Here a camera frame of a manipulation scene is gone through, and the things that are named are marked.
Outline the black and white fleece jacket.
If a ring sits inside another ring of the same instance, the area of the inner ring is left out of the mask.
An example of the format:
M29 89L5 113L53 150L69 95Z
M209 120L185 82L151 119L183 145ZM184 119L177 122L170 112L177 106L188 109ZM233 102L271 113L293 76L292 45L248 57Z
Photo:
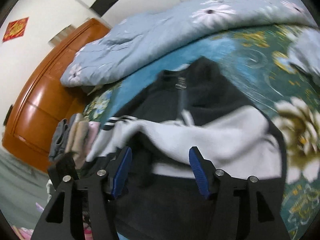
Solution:
M214 61L201 57L178 72L161 71L107 120L86 157L84 174L93 174L131 148L126 190L113 205L118 233L208 239L215 201L199 192L189 163L193 146L232 177L285 180L280 130Z

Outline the folded grey garment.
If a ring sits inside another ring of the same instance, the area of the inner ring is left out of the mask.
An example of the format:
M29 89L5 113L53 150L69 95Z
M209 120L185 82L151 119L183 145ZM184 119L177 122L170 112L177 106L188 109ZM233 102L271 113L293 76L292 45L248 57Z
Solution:
M63 155L68 140L69 125L67 119L62 119L53 134L49 151L49 161L54 162Z

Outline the folded beige garment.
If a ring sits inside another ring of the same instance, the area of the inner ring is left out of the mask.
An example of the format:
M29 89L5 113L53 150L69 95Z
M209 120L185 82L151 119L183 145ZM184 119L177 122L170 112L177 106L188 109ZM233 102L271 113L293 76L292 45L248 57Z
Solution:
M69 129L65 153L70 153L75 168L79 170L85 162L85 140L89 131L89 122L86 121L81 113L74 116L74 120Z

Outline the folded pink garment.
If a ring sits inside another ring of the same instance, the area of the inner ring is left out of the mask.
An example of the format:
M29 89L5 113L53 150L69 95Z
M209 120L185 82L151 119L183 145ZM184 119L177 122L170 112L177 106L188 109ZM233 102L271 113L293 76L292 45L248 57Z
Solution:
M88 123L88 133L85 143L85 154L88 155L97 134L99 133L100 122L90 121Z

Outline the orange wooden headboard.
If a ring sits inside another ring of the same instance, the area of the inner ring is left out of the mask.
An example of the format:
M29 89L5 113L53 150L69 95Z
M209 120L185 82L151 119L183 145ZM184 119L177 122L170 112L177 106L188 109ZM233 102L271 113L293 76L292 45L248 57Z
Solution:
M26 164L46 172L57 124L88 104L79 87L63 87L60 78L85 44L102 38L109 28L96 19L76 28L43 59L25 83L6 124L2 146Z

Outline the floral teal plush blanket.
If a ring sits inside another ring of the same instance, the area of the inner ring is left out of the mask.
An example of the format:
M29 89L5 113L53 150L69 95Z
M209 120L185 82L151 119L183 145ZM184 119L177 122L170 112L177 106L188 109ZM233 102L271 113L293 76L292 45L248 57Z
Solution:
M297 25L268 25L225 31L168 53L129 77L93 94L84 109L89 121L105 122L161 70L180 70L201 56L217 62L224 76L269 117L276 103L303 100L319 111L319 87L289 63L287 49L302 32ZM287 182L281 216L292 239L319 239L319 153L303 152L306 136L290 129Z

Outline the light blue crumpled garment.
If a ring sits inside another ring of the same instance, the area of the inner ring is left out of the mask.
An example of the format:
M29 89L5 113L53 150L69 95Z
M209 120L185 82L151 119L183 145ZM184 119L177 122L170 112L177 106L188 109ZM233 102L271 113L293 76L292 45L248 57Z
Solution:
M305 29L288 48L289 63L319 86L319 30Z

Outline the light blue floral quilt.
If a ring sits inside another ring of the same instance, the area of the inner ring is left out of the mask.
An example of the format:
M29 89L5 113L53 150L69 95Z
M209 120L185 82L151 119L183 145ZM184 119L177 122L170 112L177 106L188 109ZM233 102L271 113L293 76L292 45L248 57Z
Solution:
M269 24L316 22L301 0L190 0L163 12L122 20L80 48L61 76L65 87L116 82L163 55L209 34Z

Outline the white wall switch panel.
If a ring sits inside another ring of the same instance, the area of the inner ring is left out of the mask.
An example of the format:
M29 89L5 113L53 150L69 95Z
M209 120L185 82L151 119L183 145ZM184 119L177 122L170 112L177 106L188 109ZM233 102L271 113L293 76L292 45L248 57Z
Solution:
M55 47L65 38L67 38L73 31L75 31L75 26L69 25L57 33L48 43Z

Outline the red paper wall decoration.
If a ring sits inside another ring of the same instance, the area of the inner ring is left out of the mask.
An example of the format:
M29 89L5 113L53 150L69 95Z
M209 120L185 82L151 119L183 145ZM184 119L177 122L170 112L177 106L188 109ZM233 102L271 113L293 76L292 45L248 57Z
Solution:
M7 42L9 40L23 36L28 20L29 18L26 17L16 21L9 22L7 29L4 33L2 42Z

